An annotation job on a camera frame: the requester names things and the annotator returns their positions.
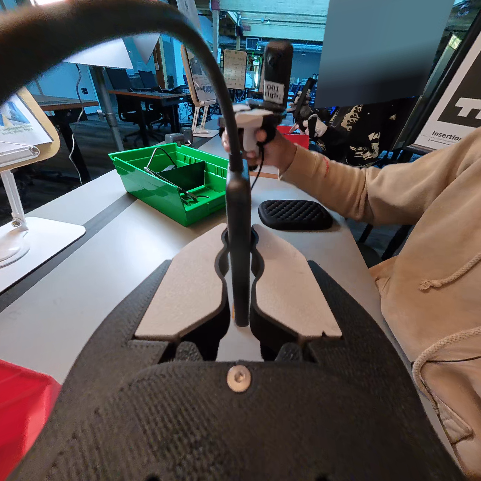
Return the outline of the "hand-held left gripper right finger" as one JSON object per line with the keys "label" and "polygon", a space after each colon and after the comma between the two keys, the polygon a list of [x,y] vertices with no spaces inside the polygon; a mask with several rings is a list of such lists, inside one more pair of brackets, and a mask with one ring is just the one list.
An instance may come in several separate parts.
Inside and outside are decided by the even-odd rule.
{"label": "hand-held left gripper right finger", "polygon": [[305,256],[267,227],[253,228],[263,264],[255,285],[260,314],[297,340],[340,339],[341,329]]}

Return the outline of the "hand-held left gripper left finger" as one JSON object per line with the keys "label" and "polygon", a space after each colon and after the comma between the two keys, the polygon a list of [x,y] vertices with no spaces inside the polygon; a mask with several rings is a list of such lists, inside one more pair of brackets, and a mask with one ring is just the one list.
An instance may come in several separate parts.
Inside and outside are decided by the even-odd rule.
{"label": "hand-held left gripper left finger", "polygon": [[135,337],[180,341],[221,313],[227,301],[227,224],[187,244],[172,259]]}

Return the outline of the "green plastic bin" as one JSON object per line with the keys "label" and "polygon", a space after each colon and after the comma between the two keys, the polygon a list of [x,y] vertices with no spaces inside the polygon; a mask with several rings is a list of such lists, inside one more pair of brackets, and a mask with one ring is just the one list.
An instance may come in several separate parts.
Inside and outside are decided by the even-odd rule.
{"label": "green plastic bin", "polygon": [[[183,226],[225,208],[228,160],[176,143],[109,153],[125,190]],[[157,172],[205,161],[204,186],[184,191]]]}

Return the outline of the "person's right forearm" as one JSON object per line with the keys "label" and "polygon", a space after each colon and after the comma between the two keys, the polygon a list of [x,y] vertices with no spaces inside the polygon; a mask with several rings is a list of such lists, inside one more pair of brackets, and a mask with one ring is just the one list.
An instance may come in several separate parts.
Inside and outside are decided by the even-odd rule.
{"label": "person's right forearm", "polygon": [[445,231],[480,216],[480,129],[419,159],[357,168],[299,149],[280,179],[344,217]]}

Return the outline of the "person's right hand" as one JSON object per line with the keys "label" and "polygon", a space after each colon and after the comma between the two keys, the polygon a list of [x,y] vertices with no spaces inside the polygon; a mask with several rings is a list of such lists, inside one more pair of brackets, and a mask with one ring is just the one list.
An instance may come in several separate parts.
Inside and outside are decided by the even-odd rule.
{"label": "person's right hand", "polygon": [[[258,142],[264,142],[267,138],[267,132],[264,129],[256,130],[256,139]],[[221,143],[223,149],[230,153],[230,144],[227,132],[222,131]],[[264,166],[269,165],[278,169],[279,173],[285,172],[292,164],[296,155],[297,145],[286,139],[279,131],[276,135],[264,145]],[[249,166],[260,165],[262,161],[261,154],[256,155],[255,151],[243,152],[243,159],[247,160]]]}

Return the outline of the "wooden notice board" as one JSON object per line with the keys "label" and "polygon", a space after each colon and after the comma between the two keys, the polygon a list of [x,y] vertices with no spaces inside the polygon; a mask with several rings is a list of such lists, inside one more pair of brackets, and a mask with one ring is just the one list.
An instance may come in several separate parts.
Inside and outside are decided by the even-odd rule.
{"label": "wooden notice board", "polygon": [[223,51],[223,76],[229,89],[244,90],[246,79],[247,53],[240,50]]}

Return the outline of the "black wrist rest pad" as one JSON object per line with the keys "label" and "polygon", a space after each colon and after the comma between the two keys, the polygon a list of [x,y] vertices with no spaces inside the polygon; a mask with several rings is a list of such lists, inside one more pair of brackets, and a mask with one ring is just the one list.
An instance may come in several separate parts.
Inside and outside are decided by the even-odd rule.
{"label": "black wrist rest pad", "polygon": [[309,200],[266,200],[258,207],[260,221],[279,231],[323,231],[333,226],[331,214]]}

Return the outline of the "black bin divider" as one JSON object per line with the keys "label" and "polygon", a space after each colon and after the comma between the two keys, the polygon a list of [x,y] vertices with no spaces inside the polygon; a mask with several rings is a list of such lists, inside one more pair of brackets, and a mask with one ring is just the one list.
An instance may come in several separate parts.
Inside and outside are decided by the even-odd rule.
{"label": "black bin divider", "polygon": [[170,170],[157,172],[157,176],[178,189],[190,191],[200,188],[205,184],[206,162],[200,161],[193,164],[175,167]]}

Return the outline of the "small grey box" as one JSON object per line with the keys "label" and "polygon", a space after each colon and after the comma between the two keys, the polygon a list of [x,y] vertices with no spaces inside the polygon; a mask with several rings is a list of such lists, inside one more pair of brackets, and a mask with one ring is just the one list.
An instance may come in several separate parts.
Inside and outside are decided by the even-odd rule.
{"label": "small grey box", "polygon": [[182,127],[179,133],[165,135],[165,144],[176,143],[177,146],[186,145],[191,147],[193,144],[193,131],[191,128]]}

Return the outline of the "wooden office desk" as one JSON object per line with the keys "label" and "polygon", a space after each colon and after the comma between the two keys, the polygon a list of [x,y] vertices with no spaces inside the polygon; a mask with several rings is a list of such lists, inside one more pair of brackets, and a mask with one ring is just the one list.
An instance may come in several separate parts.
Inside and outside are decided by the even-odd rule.
{"label": "wooden office desk", "polygon": [[119,120],[138,126],[136,133],[124,136],[124,141],[135,136],[134,145],[141,141],[144,147],[148,147],[150,141],[159,141],[152,127],[155,123],[170,126],[171,133],[181,132],[179,105],[187,99],[186,96],[127,89],[111,89],[108,93],[116,98]]}
{"label": "wooden office desk", "polygon": [[85,108],[98,107],[96,100],[80,101],[78,99],[53,97],[34,94],[33,98],[44,112],[52,112],[51,122],[60,132],[69,150],[69,159],[77,171],[81,184],[91,181],[91,176],[83,159],[82,153],[75,140],[71,124],[87,120]]}

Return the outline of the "person's torso beige hoodie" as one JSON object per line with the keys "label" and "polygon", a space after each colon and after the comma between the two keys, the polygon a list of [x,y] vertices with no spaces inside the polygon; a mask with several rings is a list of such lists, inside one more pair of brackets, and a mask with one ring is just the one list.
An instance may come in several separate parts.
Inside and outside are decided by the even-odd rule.
{"label": "person's torso beige hoodie", "polygon": [[382,313],[461,470],[480,480],[480,254],[441,280],[401,256],[370,268]]}

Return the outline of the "black white tag sign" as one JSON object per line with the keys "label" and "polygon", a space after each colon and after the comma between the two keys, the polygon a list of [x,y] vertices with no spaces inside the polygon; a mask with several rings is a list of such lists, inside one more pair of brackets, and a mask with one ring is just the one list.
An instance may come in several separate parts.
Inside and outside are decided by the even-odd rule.
{"label": "black white tag sign", "polygon": [[480,14],[457,47],[453,40],[451,35],[395,150],[430,153],[480,127]]}

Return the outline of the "grey metal post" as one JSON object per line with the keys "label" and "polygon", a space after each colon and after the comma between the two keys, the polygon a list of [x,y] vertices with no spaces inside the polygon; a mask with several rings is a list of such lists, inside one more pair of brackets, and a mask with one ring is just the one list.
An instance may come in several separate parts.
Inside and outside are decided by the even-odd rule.
{"label": "grey metal post", "polygon": [[113,112],[110,94],[105,82],[104,68],[91,65],[89,69],[91,71],[92,79],[94,80],[102,113],[104,114],[106,122],[111,130],[111,135],[116,147],[115,152],[121,152],[124,150],[123,141],[118,129],[117,119]]}

